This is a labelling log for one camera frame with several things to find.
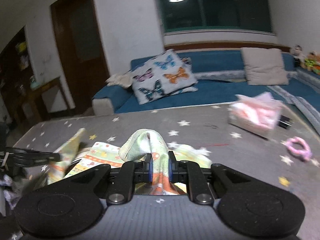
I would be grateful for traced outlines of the small black device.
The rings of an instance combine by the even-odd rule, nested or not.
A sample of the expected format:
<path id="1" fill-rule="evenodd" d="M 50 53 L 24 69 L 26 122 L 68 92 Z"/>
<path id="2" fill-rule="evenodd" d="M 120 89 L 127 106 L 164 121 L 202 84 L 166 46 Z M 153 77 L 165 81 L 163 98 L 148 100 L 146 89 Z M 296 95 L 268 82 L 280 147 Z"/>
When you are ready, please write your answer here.
<path id="1" fill-rule="evenodd" d="M 278 120 L 278 126 L 284 129 L 289 129 L 293 124 L 293 120 L 287 116 L 281 115 Z"/>

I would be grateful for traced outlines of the dark bookshelf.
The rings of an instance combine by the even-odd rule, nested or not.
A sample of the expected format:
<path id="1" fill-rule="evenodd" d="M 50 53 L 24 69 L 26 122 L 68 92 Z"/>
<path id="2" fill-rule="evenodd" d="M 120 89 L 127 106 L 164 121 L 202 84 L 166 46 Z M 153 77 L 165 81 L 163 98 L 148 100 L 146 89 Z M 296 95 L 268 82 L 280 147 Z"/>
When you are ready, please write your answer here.
<path id="1" fill-rule="evenodd" d="M 26 119 L 22 106 L 33 74 L 22 28 L 1 51 L 1 96 L 14 126 Z"/>

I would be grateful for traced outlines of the cream cloth on sofa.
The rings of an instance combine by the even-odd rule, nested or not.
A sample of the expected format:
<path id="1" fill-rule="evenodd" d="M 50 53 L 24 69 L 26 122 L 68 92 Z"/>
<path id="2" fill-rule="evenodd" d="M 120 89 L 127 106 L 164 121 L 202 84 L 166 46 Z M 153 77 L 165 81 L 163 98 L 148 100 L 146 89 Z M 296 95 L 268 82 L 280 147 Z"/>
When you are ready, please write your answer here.
<path id="1" fill-rule="evenodd" d="M 125 89 L 128 89 L 132 86 L 133 77 L 131 72 L 126 72 L 124 74 L 114 74 L 110 76 L 105 83 L 107 86 L 120 86 Z"/>

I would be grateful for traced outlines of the panda plush toy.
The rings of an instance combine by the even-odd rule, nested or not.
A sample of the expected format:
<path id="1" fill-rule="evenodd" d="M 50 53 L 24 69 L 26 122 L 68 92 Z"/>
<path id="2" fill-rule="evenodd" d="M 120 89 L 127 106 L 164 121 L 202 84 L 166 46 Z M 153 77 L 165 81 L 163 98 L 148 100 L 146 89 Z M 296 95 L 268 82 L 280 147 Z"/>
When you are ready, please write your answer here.
<path id="1" fill-rule="evenodd" d="M 305 55 L 303 54 L 303 50 L 302 50 L 302 47 L 300 45 L 295 45 L 293 48 L 292 48 L 292 51 L 291 51 L 292 55 L 293 55 L 293 58 L 295 59 L 295 61 L 297 62 L 304 62 L 305 60 Z"/>

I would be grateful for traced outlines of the dark wooden door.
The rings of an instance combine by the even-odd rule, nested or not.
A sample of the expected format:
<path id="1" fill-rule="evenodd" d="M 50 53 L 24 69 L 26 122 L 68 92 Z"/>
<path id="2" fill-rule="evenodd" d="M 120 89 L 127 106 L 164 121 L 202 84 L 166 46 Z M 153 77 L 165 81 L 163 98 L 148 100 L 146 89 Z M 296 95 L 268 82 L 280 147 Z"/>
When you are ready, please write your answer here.
<path id="1" fill-rule="evenodd" d="M 93 0 L 58 0 L 50 6 L 61 66 L 76 113 L 91 107 L 92 98 L 110 76 Z"/>

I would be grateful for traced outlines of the orange yellow plush toy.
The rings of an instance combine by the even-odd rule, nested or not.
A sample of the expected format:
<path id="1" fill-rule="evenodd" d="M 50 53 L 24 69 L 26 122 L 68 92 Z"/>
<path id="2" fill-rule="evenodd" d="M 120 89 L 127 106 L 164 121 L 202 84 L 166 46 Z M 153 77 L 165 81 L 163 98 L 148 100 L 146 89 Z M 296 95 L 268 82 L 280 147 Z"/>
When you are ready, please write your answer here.
<path id="1" fill-rule="evenodd" d="M 316 51 L 308 53 L 304 60 L 301 62 L 301 67 L 309 72 L 320 75 L 320 59 Z"/>

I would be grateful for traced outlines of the blue corner sofa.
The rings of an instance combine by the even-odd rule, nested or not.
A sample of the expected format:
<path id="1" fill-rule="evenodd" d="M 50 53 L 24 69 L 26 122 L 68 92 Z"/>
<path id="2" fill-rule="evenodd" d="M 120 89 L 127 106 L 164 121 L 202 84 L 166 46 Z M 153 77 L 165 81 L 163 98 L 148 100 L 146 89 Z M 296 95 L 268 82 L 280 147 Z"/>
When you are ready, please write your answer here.
<path id="1" fill-rule="evenodd" d="M 283 53 L 282 58 L 289 83 L 279 86 L 249 85 L 239 50 L 193 51 L 178 55 L 190 62 L 197 84 L 143 105 L 138 103 L 131 88 L 105 86 L 93 96 L 95 115 L 233 102 L 238 94 L 254 97 L 270 92 L 276 100 L 296 106 L 308 119 L 319 118 L 319 76 L 295 69 L 293 56 L 288 53 Z"/>

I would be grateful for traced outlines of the grey star-patterned table cover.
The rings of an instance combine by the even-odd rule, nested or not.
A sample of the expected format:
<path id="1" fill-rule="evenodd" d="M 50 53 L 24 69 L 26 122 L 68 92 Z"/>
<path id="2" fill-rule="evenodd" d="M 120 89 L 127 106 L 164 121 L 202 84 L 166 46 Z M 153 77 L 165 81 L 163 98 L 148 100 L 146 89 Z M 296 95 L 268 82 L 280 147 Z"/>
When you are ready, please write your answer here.
<path id="1" fill-rule="evenodd" d="M 279 186 L 280 178 L 289 181 L 287 189 L 304 203 L 306 217 L 299 231 L 301 239 L 319 239 L 319 136 L 296 109 L 286 106 L 283 114 L 292 119 L 288 129 L 277 127 L 265 140 L 228 122 L 227 104 L 167 108 L 153 111 L 121 113 L 105 116 L 73 117 L 36 124 L 18 141 L 9 140 L 19 148 L 54 151 L 80 128 L 86 133 L 83 147 L 95 142 L 122 146 L 133 132 L 146 128 L 157 131 L 170 146 L 180 144 L 208 154 L 214 163 L 221 163 L 267 183 Z M 313 160 L 307 163 L 287 155 L 283 142 L 301 137 L 310 145 Z"/>

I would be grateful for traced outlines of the colourful patterned children's shirt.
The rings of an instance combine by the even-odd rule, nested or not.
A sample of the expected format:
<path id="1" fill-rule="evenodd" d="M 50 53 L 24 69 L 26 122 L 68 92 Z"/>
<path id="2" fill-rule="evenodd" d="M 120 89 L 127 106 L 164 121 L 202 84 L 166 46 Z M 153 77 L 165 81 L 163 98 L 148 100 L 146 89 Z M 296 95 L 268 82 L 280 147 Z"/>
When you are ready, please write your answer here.
<path id="1" fill-rule="evenodd" d="M 84 128 L 79 129 L 71 139 L 56 150 L 62 155 L 62 161 L 51 163 L 48 170 L 49 184 L 100 164 L 119 168 L 126 161 L 143 160 L 149 153 L 153 161 L 152 182 L 138 183 L 135 192 L 161 196 L 178 195 L 185 194 L 186 187 L 182 183 L 173 184 L 169 181 L 169 150 L 174 151 L 177 160 L 194 161 L 204 168 L 209 168 L 212 164 L 208 158 L 209 151 L 205 148 L 196 150 L 189 145 L 175 142 L 166 144 L 158 132 L 150 129 L 135 131 L 121 147 L 97 141 L 90 149 L 80 154 L 78 152 L 80 140 L 85 132 Z"/>

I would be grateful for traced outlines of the butterfly print pillow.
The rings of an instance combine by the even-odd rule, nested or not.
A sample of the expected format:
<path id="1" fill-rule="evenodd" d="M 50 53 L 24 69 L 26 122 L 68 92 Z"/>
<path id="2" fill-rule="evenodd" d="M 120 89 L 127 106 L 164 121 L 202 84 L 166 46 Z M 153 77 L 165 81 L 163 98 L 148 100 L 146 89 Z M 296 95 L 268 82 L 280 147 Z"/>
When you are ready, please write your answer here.
<path id="1" fill-rule="evenodd" d="M 160 98 L 195 92 L 191 66 L 172 49 L 149 59 L 132 71 L 132 89 L 140 105 Z"/>

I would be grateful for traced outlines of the pink fluffy toy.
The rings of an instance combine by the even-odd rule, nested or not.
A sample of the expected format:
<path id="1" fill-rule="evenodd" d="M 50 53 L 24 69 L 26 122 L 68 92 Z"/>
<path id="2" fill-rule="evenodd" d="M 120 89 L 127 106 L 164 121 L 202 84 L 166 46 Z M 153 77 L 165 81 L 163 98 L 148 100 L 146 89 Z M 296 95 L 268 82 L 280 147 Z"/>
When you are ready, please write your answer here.
<path id="1" fill-rule="evenodd" d="M 292 155 L 300 157 L 303 161 L 311 160 L 311 148 L 304 139 L 300 137 L 292 137 L 287 139 L 284 145 Z"/>

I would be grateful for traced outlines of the dark green window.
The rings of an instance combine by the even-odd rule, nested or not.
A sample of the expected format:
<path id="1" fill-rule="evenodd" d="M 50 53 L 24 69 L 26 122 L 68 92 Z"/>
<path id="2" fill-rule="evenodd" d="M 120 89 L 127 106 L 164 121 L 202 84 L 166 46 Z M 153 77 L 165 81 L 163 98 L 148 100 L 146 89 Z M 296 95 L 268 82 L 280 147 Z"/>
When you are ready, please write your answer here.
<path id="1" fill-rule="evenodd" d="M 157 0 L 165 32 L 232 29 L 272 32 L 268 0 Z"/>

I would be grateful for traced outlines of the beige plain pillow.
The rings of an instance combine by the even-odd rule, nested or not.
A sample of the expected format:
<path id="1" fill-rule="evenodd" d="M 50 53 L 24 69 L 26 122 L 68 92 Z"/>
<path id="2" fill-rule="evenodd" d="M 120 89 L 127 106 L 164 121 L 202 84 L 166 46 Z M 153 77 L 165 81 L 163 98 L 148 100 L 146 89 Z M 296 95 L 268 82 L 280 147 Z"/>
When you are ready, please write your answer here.
<path id="1" fill-rule="evenodd" d="M 247 83 L 252 86 L 288 85 L 281 50 L 277 48 L 241 48 Z"/>

